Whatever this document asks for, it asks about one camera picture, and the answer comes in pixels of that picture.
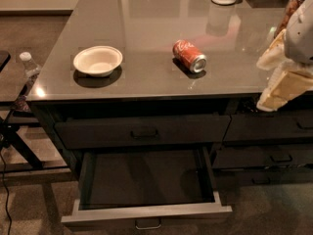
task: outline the cable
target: cable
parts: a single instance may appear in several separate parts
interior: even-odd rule
[[[1,158],[2,162],[3,162],[2,183],[3,183],[4,188],[7,191],[6,213],[7,213],[7,217],[9,218],[8,235],[10,235],[11,226],[12,226],[12,218],[11,218],[9,210],[8,210],[8,203],[9,203],[10,192],[9,192],[9,188],[7,187],[6,182],[5,182],[5,172],[6,172],[7,164],[6,164],[5,160],[2,157],[2,151],[3,151],[3,149],[0,150],[0,158]]]

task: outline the countertop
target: countertop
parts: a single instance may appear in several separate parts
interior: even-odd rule
[[[28,101],[226,97],[261,92],[270,71],[256,67],[273,40],[283,8],[252,9],[245,0],[79,0]],[[207,56],[197,75],[173,62],[187,39]],[[106,78],[88,77],[72,61],[98,45],[117,48],[123,62]]]

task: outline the concrete floor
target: concrete floor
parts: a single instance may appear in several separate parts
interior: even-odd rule
[[[0,17],[0,49],[8,50],[11,62],[0,74],[0,102],[12,101],[23,85],[22,64],[17,56],[31,51],[44,65],[67,17]],[[60,156],[41,128],[24,127],[20,136],[42,161],[59,160]],[[23,163],[23,158],[10,147],[2,151],[9,164]],[[312,178],[312,172],[299,177]],[[55,169],[6,174],[10,190],[9,211],[13,219],[12,235],[74,234],[61,224],[70,215],[77,182],[68,169]],[[221,223],[186,224],[161,227],[158,230],[108,229],[75,234],[95,235],[307,235],[313,233],[313,183],[242,186],[223,184],[221,200],[233,212]],[[6,192],[0,184],[0,234],[7,234]]]

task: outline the bowl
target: bowl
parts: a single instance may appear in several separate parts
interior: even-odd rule
[[[103,77],[110,75],[122,59],[121,53],[111,46],[95,46],[79,52],[73,65],[80,72]]]

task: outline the can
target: can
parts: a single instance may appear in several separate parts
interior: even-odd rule
[[[192,73],[205,68],[206,55],[189,41],[178,40],[173,46],[173,54]]]

